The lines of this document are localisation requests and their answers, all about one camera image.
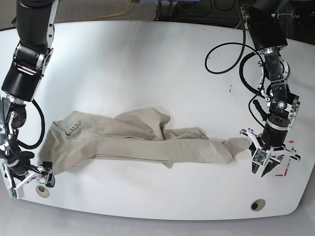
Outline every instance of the wrinkled cloth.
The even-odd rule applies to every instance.
[[[73,112],[53,122],[39,152],[53,162],[55,174],[91,158],[175,162],[228,163],[249,148],[247,138],[209,140],[198,128],[164,129],[168,115],[148,108],[116,118]]]

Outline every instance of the black cable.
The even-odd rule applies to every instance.
[[[266,94],[268,96],[270,96],[270,91],[271,91],[271,85],[268,86],[267,90],[266,90]]]
[[[157,16],[154,18],[153,21],[156,21],[158,19],[158,11],[156,11],[156,12],[157,12]]]
[[[229,72],[230,70],[232,70],[234,67],[236,67],[236,65],[240,62],[242,56],[243,56],[243,53],[244,53],[244,50],[245,50],[245,46],[246,46],[246,30],[245,30],[245,24],[244,24],[244,20],[243,20],[243,16],[242,16],[242,13],[241,13],[241,10],[239,8],[239,5],[238,5],[238,0],[236,1],[236,8],[237,8],[237,11],[238,11],[238,15],[240,17],[240,21],[241,21],[241,25],[242,25],[242,30],[243,30],[243,43],[241,44],[242,45],[242,49],[241,49],[241,52],[240,52],[240,55],[239,57],[237,58],[236,62],[230,67],[228,68],[227,70],[224,70],[224,71],[220,71],[220,72],[215,72],[215,71],[212,71],[208,68],[208,58],[209,58],[209,55],[217,48],[219,47],[222,47],[222,46],[225,46],[225,45],[229,45],[229,44],[235,44],[235,43],[223,43],[223,44],[220,44],[216,47],[214,47],[213,49],[211,49],[210,52],[208,52],[207,56],[206,56],[206,59],[205,59],[205,67],[206,67],[206,70],[211,73],[211,74],[215,74],[215,75],[220,75],[220,74],[224,74],[226,72]]]
[[[217,0],[214,1],[214,6],[215,6],[216,9],[219,10],[219,11],[229,11],[229,10],[232,10],[233,7],[234,7],[234,5],[235,5],[235,0],[234,0],[234,2],[233,2],[232,6],[230,6],[229,8],[227,8],[227,9],[221,9],[221,8],[218,8],[218,6],[217,6]]]
[[[35,148],[39,147],[39,145],[42,143],[42,141],[44,139],[44,135],[45,135],[45,118],[44,118],[44,114],[43,114],[41,108],[39,107],[39,105],[37,104],[37,102],[35,100],[32,101],[32,104],[36,107],[36,109],[38,110],[38,113],[40,115],[41,132],[40,132],[39,139],[38,139],[36,144],[31,145],[31,146],[21,142],[20,140],[17,140],[18,145],[20,145],[21,147],[23,147],[25,149],[28,149],[28,150],[35,149]]]
[[[16,29],[16,27],[13,26],[13,27],[8,27],[8,28],[3,28],[3,29],[0,29],[0,31],[12,30],[12,29]]]
[[[11,24],[14,24],[15,26],[15,22],[16,22],[16,17],[14,17],[14,19],[11,21]]]
[[[180,12],[182,12],[183,14],[185,14],[185,15],[187,15],[187,16],[191,16],[191,17],[204,17],[204,16],[209,15],[210,12],[211,12],[211,10],[212,10],[212,2],[211,2],[211,0],[210,0],[210,3],[211,3],[210,9],[207,11],[206,14],[203,14],[203,15],[191,15],[191,14],[188,14],[188,13],[185,12],[183,9],[180,9],[180,8],[178,7],[178,4],[176,5],[176,8],[177,8]]]
[[[258,96],[259,93],[261,93],[261,91],[263,90],[264,88],[264,83],[265,83],[265,63],[263,63],[263,67],[264,67],[264,72],[263,72],[263,78],[262,78],[262,86],[260,87],[259,91],[254,95],[254,97],[252,97],[252,99],[249,101],[248,103],[248,110],[250,111],[250,114],[252,115],[252,117],[257,121],[257,123],[263,128],[263,129],[266,129],[267,132],[269,133],[270,135],[270,139],[265,143],[264,147],[263,147],[263,150],[266,150],[268,147],[269,147],[269,144],[271,143],[271,140],[273,138],[273,135],[272,133],[270,132],[270,130],[264,126],[262,123],[260,123],[260,121],[255,117],[255,115],[253,114],[252,110],[251,110],[251,103],[254,101],[254,99]]]
[[[6,122],[5,122],[3,102],[2,102],[2,100],[0,100],[0,102],[1,102],[1,107],[2,107],[1,112],[2,112],[2,117],[3,117],[3,126],[4,126],[5,138],[6,138],[7,142],[8,142],[9,148],[10,148],[10,150],[11,150],[13,156],[14,156],[17,160],[19,160],[19,161],[22,163],[22,165],[24,165],[26,168],[29,168],[29,169],[33,170],[34,172],[36,172],[36,173],[39,173],[39,171],[37,170],[37,168],[34,168],[32,165],[27,165],[27,164],[24,162],[24,160],[23,160],[22,158],[20,158],[20,154],[21,154],[21,153],[16,154],[15,151],[14,151],[14,149],[12,149],[12,146],[11,146],[11,143],[10,143],[10,140],[9,140],[9,135],[8,135],[8,127],[7,127]]]
[[[246,55],[241,63],[240,63],[240,69],[239,69],[239,75],[240,75],[240,78],[241,78],[241,81],[242,83],[244,84],[244,86],[249,90],[251,91],[252,93],[256,94],[258,92],[258,90],[254,89],[252,86],[250,86],[245,78],[244,78],[244,65],[245,63],[250,59],[252,58],[253,56],[255,56],[257,54],[257,52],[252,52],[252,53],[249,53],[248,55]],[[258,96],[260,96],[261,98],[265,98],[261,93],[258,94]]]

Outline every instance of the yellow cable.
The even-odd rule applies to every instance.
[[[94,17],[94,18],[90,19],[89,21],[95,21],[95,20],[99,20],[99,19],[103,19],[103,18],[107,18],[107,17],[113,17],[113,16],[122,15],[122,14],[124,14],[124,13],[129,9],[130,4],[131,4],[131,0],[129,0],[128,6],[127,6],[127,8],[125,9],[125,11],[123,11],[123,12],[121,12],[121,13],[117,13],[117,14],[113,14],[113,15],[109,15],[109,16]]]

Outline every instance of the cable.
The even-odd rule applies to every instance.
[[[16,17],[14,17],[13,21],[11,21],[11,24],[14,24],[13,27],[15,27],[15,24],[16,24]]]
[[[157,12],[157,16],[154,18],[153,21],[156,21],[158,19],[158,11],[156,11],[156,12]]]
[[[258,90],[254,89],[252,86],[250,86],[250,85],[246,82],[246,80],[245,80],[245,78],[244,78],[244,65],[245,65],[245,63],[246,63],[250,58],[252,58],[252,57],[255,56],[256,54],[259,55],[260,60],[263,61],[263,60],[262,60],[262,57],[260,56],[260,54],[258,54],[257,51],[254,51],[254,52],[252,52],[252,53],[249,53],[248,55],[246,55],[246,56],[242,59],[242,61],[241,61],[241,63],[240,63],[240,68],[239,68],[239,75],[240,75],[240,79],[241,79],[243,85],[244,85],[249,91],[251,91],[251,92],[254,93],[254,94],[256,94],[256,93],[258,92]],[[263,96],[261,93],[259,93],[258,96],[264,98],[264,96]]]
[[[232,6],[230,6],[229,8],[227,8],[227,9],[220,9],[220,8],[218,8],[218,6],[217,6],[217,0],[214,1],[214,5],[215,5],[216,9],[219,10],[219,11],[229,11],[229,10],[232,10],[233,7],[234,7],[234,4],[235,4],[235,0],[234,0],[234,2],[233,2]]]
[[[245,47],[246,47],[246,31],[245,31],[245,24],[244,24],[244,20],[243,20],[243,16],[242,16],[242,13],[241,13],[241,10],[239,8],[239,5],[238,5],[238,0],[235,1],[236,2],[236,7],[237,7],[237,11],[238,11],[238,15],[240,17],[240,21],[241,21],[241,25],[242,25],[242,30],[243,30],[243,43],[241,44],[242,45],[242,49],[241,49],[241,52],[240,52],[240,55],[239,57],[237,58],[236,62],[230,67],[228,68],[227,70],[224,70],[224,71],[220,71],[220,72],[215,72],[215,71],[212,71],[208,68],[208,58],[209,58],[209,55],[217,48],[219,47],[222,47],[222,46],[225,46],[225,45],[228,45],[228,44],[236,44],[236,43],[223,43],[223,44],[220,44],[216,47],[214,47],[213,49],[211,49],[210,52],[208,52],[207,56],[206,56],[206,59],[205,59],[205,67],[206,67],[206,70],[211,73],[211,74],[215,74],[215,75],[220,75],[220,74],[224,74],[226,72],[229,72],[230,70],[232,70],[234,67],[236,67],[236,65],[240,62],[242,56],[243,56],[243,53],[244,53],[244,50],[245,50]]]
[[[210,9],[208,10],[208,12],[207,12],[206,14],[203,14],[203,15],[198,15],[198,16],[188,14],[188,13],[187,13],[187,12],[185,12],[183,9],[180,9],[180,8],[178,7],[178,5],[176,5],[176,8],[177,8],[180,12],[182,12],[183,14],[185,14],[185,15],[187,15],[187,16],[191,16],[191,17],[204,17],[204,16],[209,15],[209,14],[210,14],[210,12],[211,12],[211,10],[212,10],[212,2],[210,1],[210,3],[211,3],[211,7],[210,7]]]
[[[264,147],[263,147],[263,150],[266,150],[268,147],[269,147],[269,144],[271,143],[272,139],[273,139],[273,135],[272,133],[270,132],[270,130],[264,126],[256,117],[255,115],[253,114],[252,110],[251,110],[251,103],[254,101],[254,99],[261,93],[261,91],[264,89],[264,83],[265,83],[265,63],[262,61],[263,63],[263,79],[262,79],[262,86],[260,87],[260,89],[258,90],[258,92],[254,95],[254,97],[252,97],[252,99],[249,101],[248,103],[248,110],[250,111],[250,114],[252,115],[252,117],[256,120],[256,122],[261,126],[263,127],[263,129],[266,129],[267,132],[269,133],[270,135],[270,139],[265,143]]]
[[[10,143],[10,140],[9,140],[9,135],[8,135],[8,128],[7,128],[7,125],[6,125],[6,122],[5,122],[5,116],[4,116],[4,106],[3,106],[3,102],[2,100],[0,99],[0,102],[1,102],[1,112],[2,112],[2,117],[3,117],[3,126],[4,126],[4,132],[5,132],[5,138],[8,142],[8,145],[9,145],[9,148],[13,154],[13,156],[19,160],[22,165],[24,165],[26,168],[29,168],[31,169],[32,171],[36,172],[36,173],[39,173],[39,171],[37,170],[37,168],[34,168],[32,165],[27,165],[24,160],[22,158],[20,158],[20,155],[22,154],[22,152],[20,152],[19,154],[16,154],[15,151],[12,149],[12,146],[11,146],[11,143]]]
[[[38,139],[36,144],[31,145],[31,146],[21,142],[20,140],[17,140],[18,145],[20,145],[21,147],[28,149],[28,150],[35,149],[35,148],[39,147],[39,145],[42,143],[42,141],[44,139],[44,135],[45,135],[45,117],[44,117],[44,114],[43,114],[41,108],[39,107],[39,105],[37,104],[37,102],[35,101],[35,99],[32,101],[32,104],[36,107],[36,109],[38,110],[38,113],[40,115],[41,132],[40,132],[39,139]]]
[[[103,18],[107,18],[107,17],[113,17],[113,16],[120,16],[122,14],[124,14],[130,7],[130,4],[131,4],[131,0],[129,0],[129,3],[128,3],[128,6],[127,8],[122,11],[121,13],[117,13],[117,14],[113,14],[113,15],[108,15],[108,16],[99,16],[99,17],[94,17],[92,19],[90,19],[89,21],[95,21],[95,20],[100,20],[100,19],[103,19]]]
[[[236,27],[234,27],[235,29],[237,29],[239,26],[240,26],[240,24],[241,24],[241,21],[237,24],[237,26]]]
[[[13,27],[8,27],[8,28],[0,29],[0,31],[12,30],[12,29],[16,29],[16,27],[15,27],[15,26],[13,26]]]
[[[230,42],[230,43],[224,43],[224,45],[242,45],[242,46],[244,46],[244,44],[242,44],[242,43],[237,43],[237,42]],[[262,85],[261,85],[261,87],[260,87],[260,89],[259,90],[255,90],[254,88],[252,88],[250,85],[248,85],[247,84],[247,82],[246,82],[246,80],[244,79],[242,79],[242,77],[240,76],[240,78],[241,78],[241,81],[242,81],[242,83],[245,85],[245,87],[247,88],[247,89],[249,89],[248,87],[251,87],[252,89],[253,89],[253,91],[251,90],[251,89],[249,89],[251,92],[253,92],[253,93],[255,93],[255,95],[254,95],[254,97],[250,100],[250,102],[249,102],[249,104],[248,104],[248,109],[249,109],[249,111],[250,111],[250,114],[252,115],[252,117],[257,121],[257,123],[261,126],[261,127],[263,127],[263,128],[265,128],[265,126],[255,117],[255,115],[253,114],[253,112],[252,112],[252,110],[251,110],[251,103],[254,101],[254,99],[257,97],[257,96],[259,96],[260,94],[261,94],[261,91],[264,89],[264,83],[265,83],[265,78],[266,78],[266,67],[265,67],[265,63],[263,62],[263,59],[262,59],[262,57],[261,57],[261,55],[258,53],[258,51],[256,51],[254,48],[252,48],[251,46],[249,46],[249,45],[246,45],[245,44],[245,47],[247,47],[247,48],[249,48],[249,49],[251,49],[251,50],[253,50],[253,53],[251,53],[251,54],[248,54],[246,57],[248,57],[248,59],[249,58],[251,58],[251,57],[253,57],[254,55],[257,55],[257,56],[259,56],[259,58],[260,58],[260,60],[261,60],[261,62],[263,63],[263,79],[262,79]]]

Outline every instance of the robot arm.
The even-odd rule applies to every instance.
[[[263,132],[255,135],[250,129],[241,130],[241,133],[253,141],[252,172],[255,174],[261,166],[264,168],[262,176],[280,164],[284,157],[300,159],[295,150],[287,150],[284,145],[300,106],[299,96],[291,93],[289,89],[289,66],[280,55],[280,50],[287,46],[287,41],[276,11],[286,0],[272,0],[273,4],[267,2],[257,1],[254,6],[248,7],[245,14],[255,49],[265,58],[265,62],[260,66],[264,65],[266,68],[270,86],[266,92],[261,90],[261,95],[267,102],[269,113],[266,114],[258,100],[254,100],[262,119],[266,121]]]
[[[55,178],[52,163],[31,165],[34,154],[25,149],[37,148],[43,140],[45,121],[36,101],[33,99],[36,89],[52,55],[54,21],[59,0],[17,0],[17,31],[20,42],[13,55],[11,68],[3,82],[2,90],[6,97],[0,103],[0,158],[4,159],[3,168],[9,180],[9,195],[23,198],[23,185],[33,179],[54,187]],[[42,132],[39,141],[28,146],[18,138],[18,129],[26,120],[25,102],[32,102],[39,111],[42,120]]]

